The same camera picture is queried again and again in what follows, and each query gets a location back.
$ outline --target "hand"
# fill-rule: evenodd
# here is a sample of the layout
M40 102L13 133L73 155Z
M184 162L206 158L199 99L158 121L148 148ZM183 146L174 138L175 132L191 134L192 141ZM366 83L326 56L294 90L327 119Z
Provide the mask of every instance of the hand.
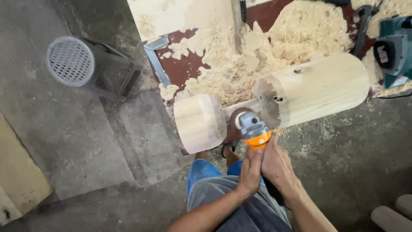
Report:
M272 137L266 144L263 153L262 174L284 196L293 194L295 188L300 186L300 181L293 172L287 151L278 145L276 133L272 133Z
M240 171L239 184L236 190L245 197L255 194L260 187L260 167L262 165L263 149L252 151L248 148Z

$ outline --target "concrete floor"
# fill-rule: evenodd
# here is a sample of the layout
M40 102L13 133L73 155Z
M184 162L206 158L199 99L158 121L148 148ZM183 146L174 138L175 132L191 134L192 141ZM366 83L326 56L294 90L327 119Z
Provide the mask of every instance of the concrete floor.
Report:
M56 202L0 231L164 231L185 212L193 156L180 153L126 0L0 4L0 110L56 191ZM48 44L70 33L105 40L144 64L127 101L67 88L48 74ZM411 118L410 97L374 99L290 127L279 142L339 231L377 231L371 211L412 192ZM209 154L225 173L218 152Z

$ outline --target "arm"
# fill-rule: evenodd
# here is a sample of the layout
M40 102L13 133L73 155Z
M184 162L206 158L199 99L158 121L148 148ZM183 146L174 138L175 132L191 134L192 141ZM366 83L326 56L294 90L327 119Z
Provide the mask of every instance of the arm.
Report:
M263 175L282 193L301 231L337 232L306 193L293 172L288 153L277 140L278 136L273 133L266 145Z
M203 204L188 212L168 229L174 231L213 231L235 211L248 197L254 195L260 186L260 166L263 150L248 150L243 160L239 184L236 189L213 202Z

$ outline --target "gray shirt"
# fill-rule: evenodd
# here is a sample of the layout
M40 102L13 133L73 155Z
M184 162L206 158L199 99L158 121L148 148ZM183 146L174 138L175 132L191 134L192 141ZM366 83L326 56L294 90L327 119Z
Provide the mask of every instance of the gray shirt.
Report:
M204 178L196 181L190 190L187 201L187 211L214 201L236 188L238 176L222 176ZM261 184L258 192L247 199L216 231L293 231L285 209L277 204L267 192L266 186Z

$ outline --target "orange angle grinder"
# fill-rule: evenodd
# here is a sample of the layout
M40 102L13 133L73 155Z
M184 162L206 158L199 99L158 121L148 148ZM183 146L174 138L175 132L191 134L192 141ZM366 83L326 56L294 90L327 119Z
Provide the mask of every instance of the orange angle grinder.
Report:
M266 123L259 118L257 113L249 108L242 107L235 110L231 115L231 123L240 130L242 140L249 145L253 151L264 149L272 136ZM263 181L269 194L280 206L285 206L285 200L279 190L264 176Z

